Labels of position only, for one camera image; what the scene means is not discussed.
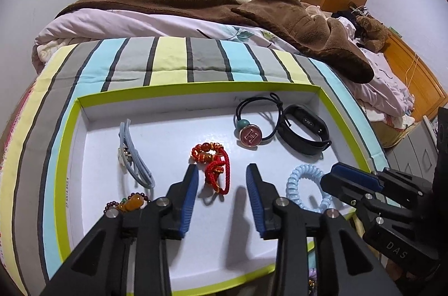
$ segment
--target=striped fabric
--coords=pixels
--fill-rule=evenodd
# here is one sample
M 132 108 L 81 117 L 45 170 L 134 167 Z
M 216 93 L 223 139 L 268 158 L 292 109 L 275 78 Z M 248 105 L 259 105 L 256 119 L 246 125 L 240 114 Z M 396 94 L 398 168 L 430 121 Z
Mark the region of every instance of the striped fabric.
M 130 87 L 213 81 L 318 85 L 347 123 L 370 169 L 387 166 L 363 111 L 322 62 L 200 38 L 123 38 L 63 47 L 36 80 L 0 177 L 2 260 L 24 294 L 39 295 L 62 262 L 55 237 L 54 180 L 75 99 Z

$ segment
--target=silver screw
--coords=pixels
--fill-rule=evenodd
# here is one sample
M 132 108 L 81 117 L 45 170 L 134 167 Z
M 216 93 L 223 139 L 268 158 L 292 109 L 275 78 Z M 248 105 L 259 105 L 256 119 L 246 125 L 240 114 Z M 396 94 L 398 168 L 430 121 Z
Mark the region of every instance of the silver screw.
M 290 203 L 290 201 L 286 198 L 286 197 L 279 197 L 278 199 L 276 199 L 276 204 L 284 207 L 286 205 L 288 205 Z
M 106 211 L 106 216 L 108 218 L 116 218 L 118 216 L 120 212 L 118 211 L 118 209 L 109 209 L 108 211 Z
M 329 218 L 337 218 L 339 216 L 339 211 L 337 211 L 336 209 L 328 209 L 327 211 L 325 211 L 326 215 Z
M 161 208 L 169 205 L 169 198 L 168 197 L 159 197 L 155 203 L 157 206 L 160 206 Z

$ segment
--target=red cord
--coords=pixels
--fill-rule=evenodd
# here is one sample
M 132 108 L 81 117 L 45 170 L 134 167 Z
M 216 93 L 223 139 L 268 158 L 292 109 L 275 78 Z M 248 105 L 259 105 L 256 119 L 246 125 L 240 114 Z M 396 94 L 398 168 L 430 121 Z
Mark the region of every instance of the red cord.
M 214 155 L 206 154 L 209 150 L 215 150 L 216 153 Z M 223 146 L 219 143 L 198 144 L 191 150 L 191 156 L 198 163 L 208 163 L 204 171 L 205 182 L 211 185 L 217 193 L 228 194 L 230 189 L 230 161 Z M 224 172 L 223 166 L 225 166 L 224 189 L 218 185 L 218 177 Z

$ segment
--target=turquoise bead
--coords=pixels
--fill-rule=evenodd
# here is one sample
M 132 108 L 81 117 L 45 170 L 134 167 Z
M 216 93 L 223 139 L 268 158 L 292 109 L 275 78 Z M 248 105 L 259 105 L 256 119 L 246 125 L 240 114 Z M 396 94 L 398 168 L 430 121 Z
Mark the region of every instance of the turquoise bead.
M 240 130 L 246 128 L 248 125 L 250 125 L 249 120 L 246 120 L 246 119 L 238 120 L 238 122 L 237 122 L 237 130 L 240 131 Z

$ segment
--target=teddy bear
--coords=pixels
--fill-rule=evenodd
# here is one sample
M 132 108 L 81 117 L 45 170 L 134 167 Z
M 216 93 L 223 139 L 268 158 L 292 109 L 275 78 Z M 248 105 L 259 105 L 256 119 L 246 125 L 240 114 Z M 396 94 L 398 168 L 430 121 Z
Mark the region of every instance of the teddy bear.
M 390 35 L 389 29 L 377 19 L 364 15 L 356 17 L 356 22 L 364 28 L 363 38 L 366 49 L 378 53 Z

